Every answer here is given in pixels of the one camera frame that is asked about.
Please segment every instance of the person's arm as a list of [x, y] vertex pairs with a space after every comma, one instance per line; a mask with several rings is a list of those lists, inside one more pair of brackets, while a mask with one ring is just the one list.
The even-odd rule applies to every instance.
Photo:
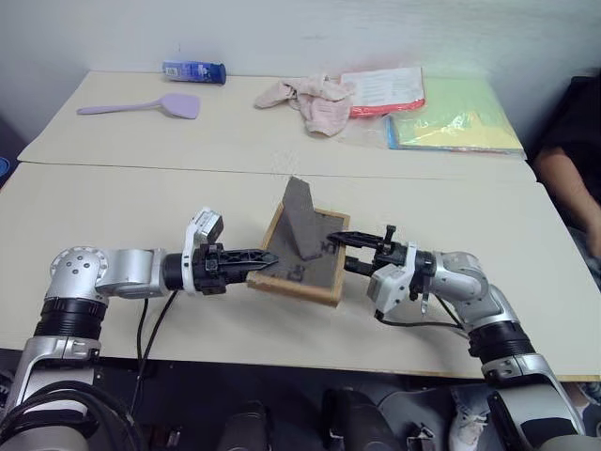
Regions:
[[591, 254], [601, 257], [601, 207], [587, 190], [570, 157], [562, 148], [546, 148], [536, 156], [534, 169], [586, 232]]

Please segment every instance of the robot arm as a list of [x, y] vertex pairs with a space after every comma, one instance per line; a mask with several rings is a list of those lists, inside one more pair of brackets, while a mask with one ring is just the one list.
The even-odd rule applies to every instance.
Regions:
[[[153, 298], [181, 289], [189, 294], [224, 293], [227, 285], [244, 282], [249, 271], [277, 262], [277, 256], [259, 249], [224, 250], [215, 242], [222, 230], [221, 215], [204, 208], [192, 218], [180, 254], [93, 247], [59, 254], [51, 264], [52, 282], [41, 318], [23, 350], [5, 412], [54, 382], [92, 385], [92, 364], [100, 355], [100, 325], [110, 297]], [[54, 417], [64, 410], [86, 412], [76, 400], [49, 402], [37, 409]], [[37, 434], [30, 430], [29, 436]]]
[[339, 232], [332, 241], [375, 249], [371, 264], [347, 257], [345, 268], [370, 277], [368, 297], [383, 319], [407, 297], [430, 293], [450, 303], [470, 338], [470, 355], [482, 362], [485, 381], [497, 389], [488, 400], [506, 449], [539, 449], [556, 436], [584, 435], [579, 416], [547, 361], [536, 353], [502, 292], [490, 284], [478, 259], [464, 252], [425, 252], [414, 243], [360, 232]]

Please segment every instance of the white table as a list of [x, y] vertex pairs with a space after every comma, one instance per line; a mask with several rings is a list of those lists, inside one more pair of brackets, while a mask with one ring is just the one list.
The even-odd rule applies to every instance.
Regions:
[[[301, 176], [535, 180], [516, 157], [362, 148], [339, 137], [310, 136], [286, 104], [253, 108], [256, 96], [276, 80], [228, 77], [216, 86], [168, 82], [158, 73], [90, 72], [20, 159]], [[82, 106], [150, 101], [168, 92], [200, 96], [198, 119], [158, 111], [75, 114]]]
[[[424, 249], [474, 253], [520, 316], [533, 345], [564, 380], [599, 380], [601, 300], [578, 251], [535, 183], [304, 177], [317, 207], [351, 229]], [[0, 192], [0, 347], [33, 333], [51, 260], [73, 245], [181, 249], [192, 215], [220, 211], [226, 248], [261, 242], [287, 176], [22, 163]], [[398, 329], [373, 318], [367, 279], [347, 274], [337, 309], [234, 286], [182, 295], [154, 345], [158, 359], [295, 365], [479, 377], [466, 341], [449, 330]], [[446, 319], [432, 303], [431, 315]], [[150, 319], [162, 302], [151, 302]], [[417, 303], [402, 306], [418, 318]], [[102, 354], [135, 355], [141, 303], [112, 300]]]

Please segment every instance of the pink towel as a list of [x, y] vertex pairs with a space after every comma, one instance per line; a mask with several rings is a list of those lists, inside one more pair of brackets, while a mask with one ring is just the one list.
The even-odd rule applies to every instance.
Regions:
[[339, 85], [325, 75], [280, 80], [254, 101], [257, 108], [270, 108], [282, 101], [299, 110], [309, 132], [333, 136], [348, 122], [353, 84]]

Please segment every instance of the lavender plastic spatula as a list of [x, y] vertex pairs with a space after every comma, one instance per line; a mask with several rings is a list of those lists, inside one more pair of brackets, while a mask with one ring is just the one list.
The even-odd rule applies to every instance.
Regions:
[[157, 101], [137, 105], [88, 106], [77, 110], [77, 114], [98, 115], [100, 113], [113, 113], [114, 111], [143, 110], [155, 106], [161, 106], [173, 116], [196, 119], [200, 110], [200, 99], [188, 94], [165, 94]]

